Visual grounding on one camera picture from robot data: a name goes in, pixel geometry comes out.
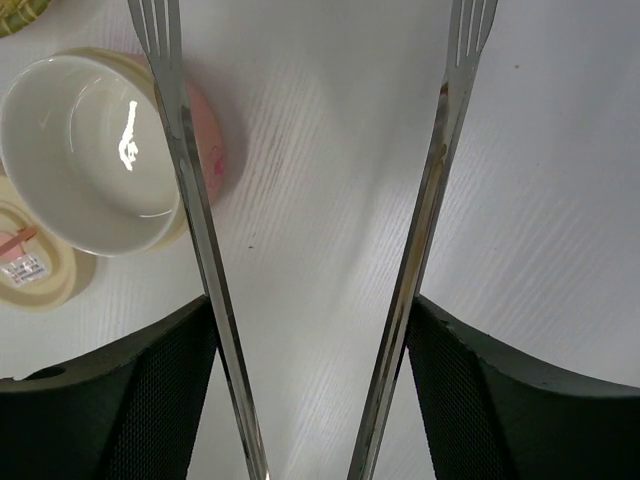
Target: basket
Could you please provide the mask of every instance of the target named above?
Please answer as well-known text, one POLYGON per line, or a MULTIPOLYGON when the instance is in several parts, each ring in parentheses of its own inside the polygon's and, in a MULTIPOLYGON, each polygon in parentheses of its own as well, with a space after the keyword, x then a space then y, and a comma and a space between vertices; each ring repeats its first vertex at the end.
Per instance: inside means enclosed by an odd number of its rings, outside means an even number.
POLYGON ((47 9, 51 0, 0 0, 0 38, 29 25, 47 9))

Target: label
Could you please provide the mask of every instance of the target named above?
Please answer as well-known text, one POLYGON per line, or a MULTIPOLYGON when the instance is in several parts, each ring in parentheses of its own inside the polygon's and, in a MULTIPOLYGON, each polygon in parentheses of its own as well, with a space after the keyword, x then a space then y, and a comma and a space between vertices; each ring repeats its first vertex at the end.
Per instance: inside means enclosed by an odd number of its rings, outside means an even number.
POLYGON ((2 265, 0 269, 15 288, 49 276, 47 266, 34 253, 16 258, 13 262, 2 265))

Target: metal fork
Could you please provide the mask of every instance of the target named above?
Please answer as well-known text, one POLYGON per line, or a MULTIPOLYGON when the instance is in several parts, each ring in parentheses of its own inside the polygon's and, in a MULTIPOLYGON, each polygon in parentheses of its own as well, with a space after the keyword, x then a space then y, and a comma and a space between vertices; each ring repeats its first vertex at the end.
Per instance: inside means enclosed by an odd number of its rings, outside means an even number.
POLYGON ((155 78, 155 95, 187 212, 205 295, 211 299, 238 429, 252 480, 269 480, 258 417, 198 158, 182 60, 178 0, 128 0, 155 78))
POLYGON ((433 242, 480 54, 498 0, 453 0, 449 46, 436 118, 407 243, 382 334, 348 480, 371 480, 400 372, 411 304, 433 242))

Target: white table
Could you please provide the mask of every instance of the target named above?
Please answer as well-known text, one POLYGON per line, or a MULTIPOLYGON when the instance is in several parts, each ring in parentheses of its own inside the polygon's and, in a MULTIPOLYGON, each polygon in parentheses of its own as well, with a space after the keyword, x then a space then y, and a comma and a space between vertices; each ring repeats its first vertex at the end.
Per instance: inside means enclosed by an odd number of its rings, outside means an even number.
MULTIPOLYGON (((274 479, 344 478, 433 121, 446 0, 183 0, 230 173, 214 218, 274 479)), ((575 371, 640 385, 640 4, 501 0, 423 293, 575 371)), ((54 0, 0 40, 0 93, 72 46, 139 51, 125 0, 54 0)), ((46 314, 0 307, 0 377, 202 291, 186 235, 99 263, 46 314)), ((405 362, 376 478, 433 475, 405 362)), ((245 479, 220 362, 191 479, 245 479)))

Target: white bowl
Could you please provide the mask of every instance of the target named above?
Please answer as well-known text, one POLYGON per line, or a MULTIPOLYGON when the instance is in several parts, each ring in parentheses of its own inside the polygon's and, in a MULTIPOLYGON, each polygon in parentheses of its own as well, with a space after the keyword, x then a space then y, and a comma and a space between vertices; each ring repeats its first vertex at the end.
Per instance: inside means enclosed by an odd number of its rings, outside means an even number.
POLYGON ((151 85, 132 75, 56 55, 20 73, 0 107, 16 190, 45 227, 96 255, 148 250, 184 224, 151 85))

